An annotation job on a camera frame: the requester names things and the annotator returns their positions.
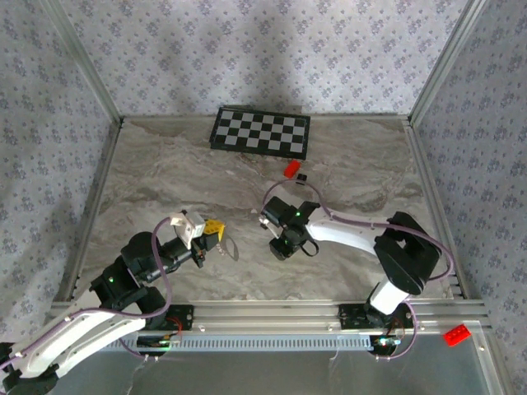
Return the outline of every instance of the yellow block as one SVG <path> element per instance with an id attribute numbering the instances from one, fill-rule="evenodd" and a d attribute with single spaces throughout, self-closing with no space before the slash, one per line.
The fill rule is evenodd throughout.
<path id="1" fill-rule="evenodd" d="M 223 230 L 225 229 L 225 224 L 218 220 L 206 220 L 205 221 L 205 230 L 203 233 L 205 235 L 212 235 L 217 233 L 218 240 L 222 241 Z"/>

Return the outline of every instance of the marble surface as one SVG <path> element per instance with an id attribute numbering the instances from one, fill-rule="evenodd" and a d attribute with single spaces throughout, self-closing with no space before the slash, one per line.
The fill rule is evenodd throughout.
<path id="1" fill-rule="evenodd" d="M 270 233 L 259 227 L 266 189 L 288 160 L 211 150 L 213 117 L 125 120 L 105 184 L 78 289 L 111 264 L 129 238 L 181 209 L 226 222 L 238 261 L 213 250 L 205 266 L 184 264 L 170 275 L 176 300 L 358 300 L 383 276 L 376 259 L 324 242 L 308 258 L 279 262 Z M 311 119 L 307 160 L 301 171 L 321 189 L 329 207 L 366 216 L 409 212 L 428 232 L 431 218 L 398 120 L 338 117 Z M 307 187 L 288 184 L 277 195 L 290 203 L 313 200 Z M 174 237 L 167 226 L 161 242 Z M 232 251 L 231 243 L 227 247 Z M 441 261 L 436 273 L 445 270 Z M 447 283 L 429 284 L 423 296 L 450 297 Z"/>

